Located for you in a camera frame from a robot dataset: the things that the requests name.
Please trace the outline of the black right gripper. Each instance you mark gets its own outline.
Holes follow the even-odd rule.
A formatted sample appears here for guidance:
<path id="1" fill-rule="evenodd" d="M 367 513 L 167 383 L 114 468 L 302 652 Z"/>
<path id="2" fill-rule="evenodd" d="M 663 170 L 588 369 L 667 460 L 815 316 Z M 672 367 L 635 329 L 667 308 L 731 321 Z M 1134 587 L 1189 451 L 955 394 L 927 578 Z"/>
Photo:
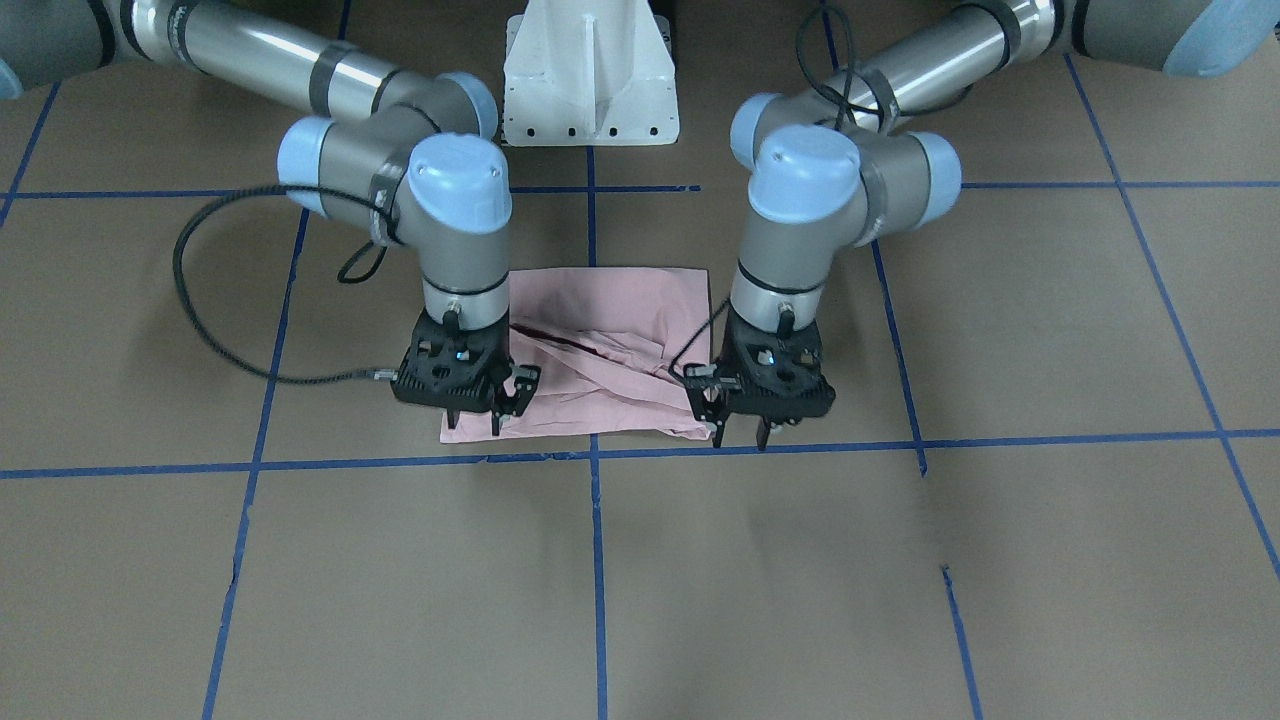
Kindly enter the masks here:
<path id="1" fill-rule="evenodd" d="M 403 404 L 445 409 L 448 430 L 457 427 L 461 411 L 490 411 L 492 437 L 499 437 L 507 420 L 525 414 L 540 379 L 540 366 L 513 365 L 507 314 L 481 329 L 462 331 L 421 313 L 390 387 Z"/>

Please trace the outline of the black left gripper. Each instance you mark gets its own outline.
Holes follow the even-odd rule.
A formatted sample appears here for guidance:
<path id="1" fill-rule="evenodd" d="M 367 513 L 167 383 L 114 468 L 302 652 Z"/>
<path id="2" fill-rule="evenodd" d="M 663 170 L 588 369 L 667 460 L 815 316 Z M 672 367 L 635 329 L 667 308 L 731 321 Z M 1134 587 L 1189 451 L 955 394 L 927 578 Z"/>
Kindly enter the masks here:
<path id="1" fill-rule="evenodd" d="M 817 323 L 776 334 L 760 331 L 730 309 L 716 364 L 684 366 L 691 413 L 709 428 L 712 446 L 722 446 L 732 414 L 760 416 L 758 451 L 767 451 L 773 421 L 824 416 L 836 392 L 822 374 L 822 355 Z"/>

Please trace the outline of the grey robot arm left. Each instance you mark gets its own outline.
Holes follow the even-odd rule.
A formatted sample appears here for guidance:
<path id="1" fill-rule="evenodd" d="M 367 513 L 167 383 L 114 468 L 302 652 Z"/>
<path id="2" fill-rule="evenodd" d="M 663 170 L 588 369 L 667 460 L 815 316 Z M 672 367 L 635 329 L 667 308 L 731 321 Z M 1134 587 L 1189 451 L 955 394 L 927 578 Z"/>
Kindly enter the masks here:
<path id="1" fill-rule="evenodd" d="M 707 364 L 671 374 L 721 446 L 733 416 L 777 428 L 824 416 L 836 392 L 820 368 L 817 314 L 846 247 L 946 214 L 963 186 L 955 147 L 906 120 L 946 110 L 973 86 L 1055 49 L 1166 76 L 1211 78 L 1272 33 L 1275 1 L 960 1 L 936 23 L 829 78 L 806 70 L 794 96 L 758 94 L 733 117 L 730 147 L 749 170 L 748 214 L 724 337 Z"/>

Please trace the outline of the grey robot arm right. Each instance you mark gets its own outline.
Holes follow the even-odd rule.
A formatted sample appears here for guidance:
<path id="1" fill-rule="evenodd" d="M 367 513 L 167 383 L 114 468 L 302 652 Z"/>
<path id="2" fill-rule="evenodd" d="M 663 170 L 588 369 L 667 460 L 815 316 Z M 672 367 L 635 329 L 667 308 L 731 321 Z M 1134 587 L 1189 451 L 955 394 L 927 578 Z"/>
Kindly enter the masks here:
<path id="1" fill-rule="evenodd" d="M 424 309 L 387 380 L 403 404 L 521 416 L 540 370 L 509 355 L 509 168 L 497 101 L 467 73 L 428 77 L 229 1 L 5 1 L 3 96 L 124 60 L 184 67 L 303 113 L 276 192 L 419 255 Z"/>

